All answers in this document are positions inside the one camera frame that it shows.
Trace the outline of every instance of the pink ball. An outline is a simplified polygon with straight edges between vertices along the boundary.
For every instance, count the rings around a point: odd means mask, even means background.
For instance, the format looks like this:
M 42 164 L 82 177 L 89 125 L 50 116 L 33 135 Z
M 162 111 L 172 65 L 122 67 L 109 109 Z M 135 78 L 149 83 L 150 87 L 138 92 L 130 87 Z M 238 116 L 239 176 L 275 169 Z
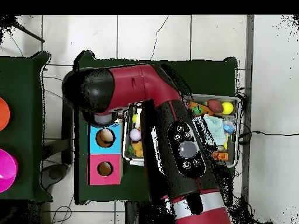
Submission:
M 130 131 L 130 138 L 133 142 L 137 142 L 141 139 L 141 133 L 138 129 L 134 128 Z

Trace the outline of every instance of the wall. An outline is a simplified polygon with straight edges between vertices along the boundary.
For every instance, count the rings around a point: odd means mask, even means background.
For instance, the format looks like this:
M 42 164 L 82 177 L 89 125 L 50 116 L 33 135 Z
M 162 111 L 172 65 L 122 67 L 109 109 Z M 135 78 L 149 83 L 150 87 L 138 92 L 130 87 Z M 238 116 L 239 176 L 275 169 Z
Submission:
M 299 132 L 298 26 L 280 15 L 256 15 L 251 130 Z M 251 139 L 249 203 L 261 219 L 298 224 L 299 136 Z

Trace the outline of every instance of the green table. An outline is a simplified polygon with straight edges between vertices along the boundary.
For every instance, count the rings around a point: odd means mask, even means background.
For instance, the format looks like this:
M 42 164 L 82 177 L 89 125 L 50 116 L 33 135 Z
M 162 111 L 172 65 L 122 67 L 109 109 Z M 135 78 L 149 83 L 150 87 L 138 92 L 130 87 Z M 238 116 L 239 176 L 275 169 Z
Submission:
M 205 95 L 235 96 L 237 61 L 227 58 L 224 61 L 134 61 L 127 59 L 94 59 L 86 51 L 79 59 L 80 68 L 110 67 L 125 64 L 156 63 L 172 66 L 190 86 L 192 93 Z M 75 168 L 75 187 L 78 195 L 76 204 L 86 201 L 148 201 L 147 181 L 144 167 L 130 165 L 124 161 L 124 174 L 120 185 L 87 185 L 87 124 L 81 114 L 75 113 L 79 123 L 79 166 Z
M 41 69 L 50 58 L 38 52 L 31 58 L 0 57 L 0 97 L 11 110 L 8 126 L 0 131 L 0 148 L 18 161 L 18 174 L 0 200 L 51 201 L 39 180 L 43 134 Z

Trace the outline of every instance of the control buttons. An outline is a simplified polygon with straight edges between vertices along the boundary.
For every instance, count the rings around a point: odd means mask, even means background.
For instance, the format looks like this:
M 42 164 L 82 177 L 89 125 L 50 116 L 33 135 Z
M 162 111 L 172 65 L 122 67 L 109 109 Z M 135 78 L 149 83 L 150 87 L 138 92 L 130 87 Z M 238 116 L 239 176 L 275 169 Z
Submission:
M 184 167 L 185 169 L 190 169 L 190 168 L 191 168 L 191 163 L 190 163 L 190 162 L 184 162 L 184 163 L 183 163 L 183 167 Z
M 194 165 L 195 165 L 196 167 L 199 167 L 199 165 L 200 165 L 200 161 L 199 161 L 198 159 L 195 159 L 195 160 L 194 160 Z
M 190 139 L 191 138 L 191 134 L 189 132 L 185 133 L 185 138 Z
M 179 135 L 179 134 L 176 134 L 175 135 L 175 140 L 176 141 L 180 141 L 182 139 L 182 137 Z
M 179 146 L 179 153 L 183 158 L 192 158 L 197 153 L 197 147 L 194 142 L 184 141 Z
M 182 126 L 179 125 L 179 126 L 177 127 L 177 131 L 183 131 L 183 130 L 184 130 L 184 128 L 183 128 Z

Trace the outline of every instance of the orange toy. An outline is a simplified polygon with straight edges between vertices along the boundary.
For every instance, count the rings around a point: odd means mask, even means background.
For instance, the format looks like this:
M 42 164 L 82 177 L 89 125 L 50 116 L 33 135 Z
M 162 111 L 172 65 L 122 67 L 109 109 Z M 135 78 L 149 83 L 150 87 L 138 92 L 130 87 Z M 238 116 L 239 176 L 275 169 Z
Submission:
M 201 109 L 203 109 L 202 114 L 206 114 L 207 113 L 209 116 L 213 116 L 214 115 L 214 113 L 208 107 L 206 107 L 204 105 L 201 105 L 201 104 L 198 104 L 196 102 L 190 101 L 190 103 L 189 103 L 189 109 L 192 109 L 192 108 L 197 107 L 197 106 L 200 107 Z
M 8 124 L 11 118 L 11 112 L 4 99 L 0 98 L 0 131 L 2 131 Z
M 228 153 L 213 152 L 212 157 L 214 160 L 228 160 Z

